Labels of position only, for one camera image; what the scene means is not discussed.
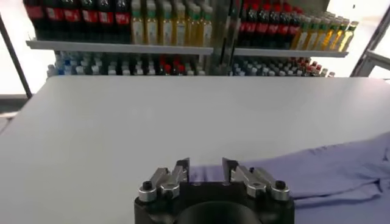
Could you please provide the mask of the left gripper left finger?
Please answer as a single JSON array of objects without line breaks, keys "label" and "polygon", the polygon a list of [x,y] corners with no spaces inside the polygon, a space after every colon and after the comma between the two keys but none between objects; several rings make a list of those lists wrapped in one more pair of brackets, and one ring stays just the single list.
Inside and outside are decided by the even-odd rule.
[{"label": "left gripper left finger", "polygon": [[138,199],[143,203],[151,203],[159,197],[173,200],[180,195],[180,184],[190,179],[190,159],[180,159],[172,170],[158,168],[149,180],[144,181],[138,189]]}]

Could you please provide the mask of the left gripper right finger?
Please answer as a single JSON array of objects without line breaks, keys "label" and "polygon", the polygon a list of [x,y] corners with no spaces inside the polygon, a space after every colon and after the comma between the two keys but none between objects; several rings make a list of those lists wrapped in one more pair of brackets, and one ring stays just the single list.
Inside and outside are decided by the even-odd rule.
[{"label": "left gripper right finger", "polygon": [[243,183],[247,195],[260,198],[268,195],[276,201],[288,201],[290,189],[282,180],[276,180],[269,172],[261,167],[242,166],[238,161],[223,158],[222,166],[225,180],[228,182]]}]

